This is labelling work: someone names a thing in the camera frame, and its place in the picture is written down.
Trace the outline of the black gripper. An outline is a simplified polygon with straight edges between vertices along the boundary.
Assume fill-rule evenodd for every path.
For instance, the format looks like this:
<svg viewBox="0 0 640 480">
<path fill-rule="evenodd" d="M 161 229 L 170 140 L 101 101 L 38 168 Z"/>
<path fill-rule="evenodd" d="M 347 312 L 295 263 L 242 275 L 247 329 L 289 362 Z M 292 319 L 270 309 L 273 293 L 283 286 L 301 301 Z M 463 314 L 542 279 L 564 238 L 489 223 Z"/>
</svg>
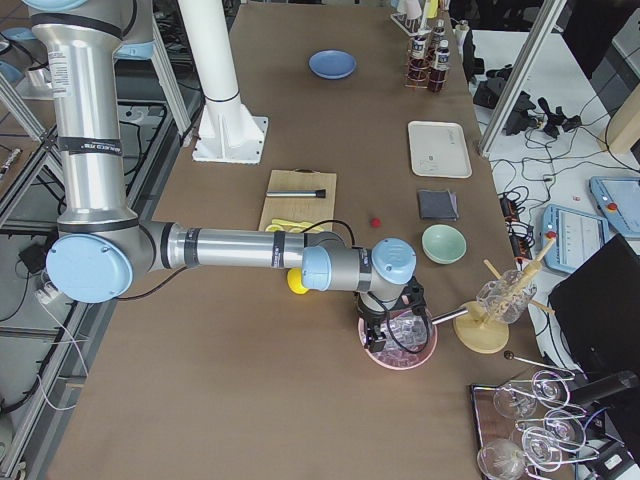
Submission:
<svg viewBox="0 0 640 480">
<path fill-rule="evenodd" d="M 357 294 L 357 313 L 362 321 L 360 329 L 366 350 L 383 350 L 389 341 L 394 346 L 399 345 L 390 323 L 393 314 L 400 312 L 402 307 L 400 296 L 382 300 L 373 292 Z"/>
</svg>

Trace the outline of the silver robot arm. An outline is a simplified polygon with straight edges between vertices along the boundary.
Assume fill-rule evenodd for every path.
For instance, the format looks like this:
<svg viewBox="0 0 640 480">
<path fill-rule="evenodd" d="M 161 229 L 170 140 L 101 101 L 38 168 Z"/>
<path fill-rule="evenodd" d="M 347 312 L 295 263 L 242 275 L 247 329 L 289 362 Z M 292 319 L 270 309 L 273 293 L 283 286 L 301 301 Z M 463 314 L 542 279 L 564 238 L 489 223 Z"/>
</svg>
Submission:
<svg viewBox="0 0 640 480">
<path fill-rule="evenodd" d="M 32 1 L 33 31 L 46 47 L 66 208 L 46 257 L 68 297 L 102 303 L 158 269 L 200 265 L 299 268 L 310 289 L 353 291 L 364 345 L 379 352 L 396 335 L 391 320 L 425 319 L 416 255 L 391 238 L 366 249 L 335 234 L 184 228 L 142 223 L 126 198 L 114 62 L 122 47 L 149 39 L 147 1 Z"/>
</svg>

